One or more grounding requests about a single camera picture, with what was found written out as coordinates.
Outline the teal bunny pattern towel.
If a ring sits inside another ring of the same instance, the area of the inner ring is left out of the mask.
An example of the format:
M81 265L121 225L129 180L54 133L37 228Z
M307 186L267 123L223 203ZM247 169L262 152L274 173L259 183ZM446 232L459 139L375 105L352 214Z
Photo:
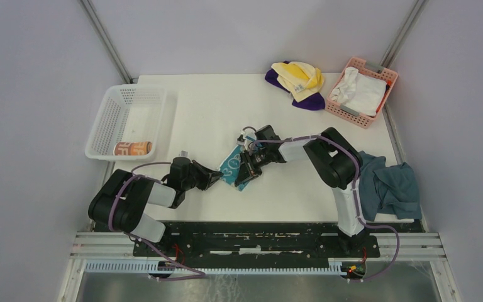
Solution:
M235 185L236 178L240 171L242 146L237 145L231 153L219 165L219 171L223 174L221 180L227 185L241 192L247 184Z

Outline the cream rabbit text towel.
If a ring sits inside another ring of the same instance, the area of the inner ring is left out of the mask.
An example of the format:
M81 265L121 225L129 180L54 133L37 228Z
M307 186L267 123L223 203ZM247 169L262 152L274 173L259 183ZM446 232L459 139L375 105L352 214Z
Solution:
M119 142L114 146L115 156L142 156L152 151L152 142Z

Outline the white plastic basket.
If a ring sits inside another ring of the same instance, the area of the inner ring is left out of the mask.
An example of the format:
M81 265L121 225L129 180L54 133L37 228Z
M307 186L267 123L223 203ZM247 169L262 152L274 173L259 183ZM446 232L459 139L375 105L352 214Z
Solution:
M87 139L85 155L106 161L145 161L154 157L160 129L165 121L167 90L153 84L123 84L110 87L101 101ZM152 142L152 151L142 156L115 156L119 142Z

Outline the yellow cloth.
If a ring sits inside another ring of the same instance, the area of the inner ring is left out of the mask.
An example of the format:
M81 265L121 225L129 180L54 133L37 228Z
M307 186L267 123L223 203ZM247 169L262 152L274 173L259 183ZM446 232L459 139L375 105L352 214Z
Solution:
M304 62L277 62L271 65L279 84L289 91L298 103L321 90L325 77L321 71Z

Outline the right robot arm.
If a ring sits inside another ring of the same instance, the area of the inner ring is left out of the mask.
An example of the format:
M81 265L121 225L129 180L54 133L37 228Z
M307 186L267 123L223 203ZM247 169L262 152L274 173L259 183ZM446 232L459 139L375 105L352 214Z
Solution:
M280 139L270 125L255 132L255 140L240 152L234 186L244 186L262 175L262 167L309 160L321 180L331 188L338 211L338 249L347 256L357 255L367 235L361 212L359 174L362 159L345 137L333 127L320 134Z

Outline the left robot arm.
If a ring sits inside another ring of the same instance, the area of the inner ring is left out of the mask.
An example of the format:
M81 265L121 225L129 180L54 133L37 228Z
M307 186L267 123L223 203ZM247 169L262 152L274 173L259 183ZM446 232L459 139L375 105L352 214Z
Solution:
M137 174L135 170L115 170L88 208L95 223L106 225L112 232L124 232L148 241L156 255L167 255L173 240L166 235L168 227L145 213L146 205L176 209L191 189L205 191L218 182L223 173L209 169L184 156L166 163L169 173L161 180Z

